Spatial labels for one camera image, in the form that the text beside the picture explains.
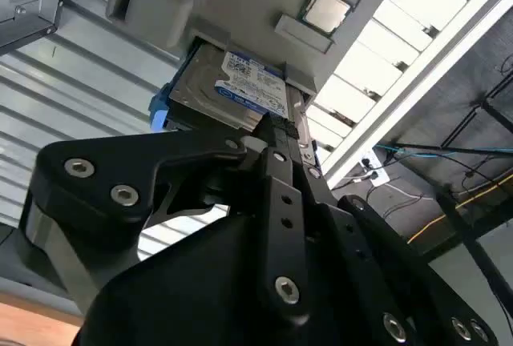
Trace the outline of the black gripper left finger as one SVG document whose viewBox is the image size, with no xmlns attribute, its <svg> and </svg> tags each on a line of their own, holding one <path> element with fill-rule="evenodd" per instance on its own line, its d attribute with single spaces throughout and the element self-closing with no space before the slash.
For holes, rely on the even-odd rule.
<svg viewBox="0 0 513 346">
<path fill-rule="evenodd" d="M 301 193 L 275 143 L 281 117 L 250 134 L 198 129 L 52 143 L 22 213 L 29 246 L 88 313 L 115 277 L 228 217 L 301 226 Z"/>
</svg>

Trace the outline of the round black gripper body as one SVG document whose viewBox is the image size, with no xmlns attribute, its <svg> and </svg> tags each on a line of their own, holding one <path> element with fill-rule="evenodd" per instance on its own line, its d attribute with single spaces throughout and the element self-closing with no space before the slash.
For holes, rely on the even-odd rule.
<svg viewBox="0 0 513 346">
<path fill-rule="evenodd" d="M 362 249 L 297 223 L 228 217 L 115 277 L 77 345 L 383 345 L 382 300 L 349 271 Z"/>
</svg>

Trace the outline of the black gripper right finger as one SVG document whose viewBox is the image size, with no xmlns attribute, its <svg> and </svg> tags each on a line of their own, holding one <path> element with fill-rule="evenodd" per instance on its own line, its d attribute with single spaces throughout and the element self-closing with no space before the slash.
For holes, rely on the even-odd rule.
<svg viewBox="0 0 513 346">
<path fill-rule="evenodd" d="M 304 206 L 307 321 L 278 345 L 495 345 L 487 323 L 360 197 L 336 199 L 278 119 L 275 143 Z"/>
</svg>

